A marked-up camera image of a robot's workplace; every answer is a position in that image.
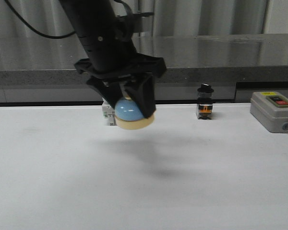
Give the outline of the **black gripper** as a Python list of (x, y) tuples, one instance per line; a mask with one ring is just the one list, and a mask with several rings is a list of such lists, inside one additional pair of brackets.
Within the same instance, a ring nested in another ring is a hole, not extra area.
[(106, 72), (95, 70), (88, 58), (80, 59), (74, 66), (79, 74), (86, 72), (91, 76), (86, 84), (105, 99), (113, 109), (123, 97), (118, 82), (127, 81), (135, 76), (124, 84), (125, 92), (136, 103), (144, 118), (149, 118), (155, 112), (154, 77), (160, 78), (167, 70), (162, 57), (138, 53), (125, 65)]

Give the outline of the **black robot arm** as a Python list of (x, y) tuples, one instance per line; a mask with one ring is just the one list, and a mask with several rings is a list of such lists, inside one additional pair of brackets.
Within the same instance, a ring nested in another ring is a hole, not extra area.
[(167, 70), (164, 59), (138, 53), (132, 35), (137, 23), (150, 12), (116, 16), (108, 0), (62, 0), (60, 4), (73, 26), (87, 58), (75, 63), (78, 73), (90, 75), (87, 85), (115, 107), (123, 92), (149, 118), (156, 110), (155, 78)]

